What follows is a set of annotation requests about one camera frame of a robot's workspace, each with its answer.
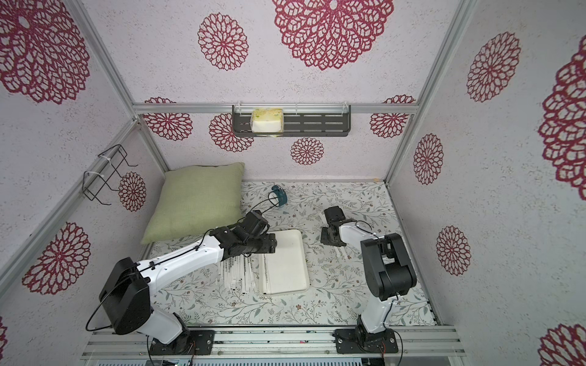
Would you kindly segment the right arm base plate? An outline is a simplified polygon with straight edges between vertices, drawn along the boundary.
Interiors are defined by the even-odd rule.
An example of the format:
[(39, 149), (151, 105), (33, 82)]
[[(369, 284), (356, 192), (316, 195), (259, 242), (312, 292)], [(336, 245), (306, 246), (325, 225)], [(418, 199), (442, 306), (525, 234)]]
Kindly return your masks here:
[(359, 327), (355, 329), (335, 329), (333, 336), (339, 354), (396, 354), (398, 342), (391, 329), (369, 333)]

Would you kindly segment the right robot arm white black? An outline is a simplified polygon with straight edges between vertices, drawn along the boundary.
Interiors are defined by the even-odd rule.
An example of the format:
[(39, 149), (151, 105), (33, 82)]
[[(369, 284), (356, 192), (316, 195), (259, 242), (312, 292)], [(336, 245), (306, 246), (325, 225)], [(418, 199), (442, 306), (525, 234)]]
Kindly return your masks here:
[(346, 217), (338, 206), (329, 207), (323, 216), (322, 244), (357, 248), (362, 254), (366, 285), (372, 297), (358, 318), (357, 340), (373, 343), (389, 338), (389, 316), (418, 282), (401, 235), (378, 233), (367, 222)]

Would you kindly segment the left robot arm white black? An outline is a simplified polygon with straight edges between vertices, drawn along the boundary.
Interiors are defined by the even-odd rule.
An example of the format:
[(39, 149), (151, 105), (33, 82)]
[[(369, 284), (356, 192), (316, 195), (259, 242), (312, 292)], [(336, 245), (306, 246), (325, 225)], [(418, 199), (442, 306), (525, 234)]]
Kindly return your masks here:
[(228, 259), (253, 254), (273, 254), (277, 239), (261, 211), (224, 227), (207, 230), (201, 239), (166, 255), (135, 262), (119, 260), (99, 294), (97, 311), (104, 311), (109, 324), (85, 330), (112, 329), (117, 335), (138, 332), (164, 347), (182, 352), (192, 341), (191, 331), (176, 314), (158, 308), (152, 297), (188, 274)]

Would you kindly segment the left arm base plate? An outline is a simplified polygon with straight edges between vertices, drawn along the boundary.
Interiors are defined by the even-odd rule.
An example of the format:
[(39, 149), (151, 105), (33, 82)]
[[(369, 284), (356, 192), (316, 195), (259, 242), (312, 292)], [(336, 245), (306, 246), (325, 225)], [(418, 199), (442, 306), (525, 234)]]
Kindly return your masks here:
[(189, 330), (165, 345), (157, 339), (150, 342), (150, 355), (210, 355), (215, 342), (213, 330)]

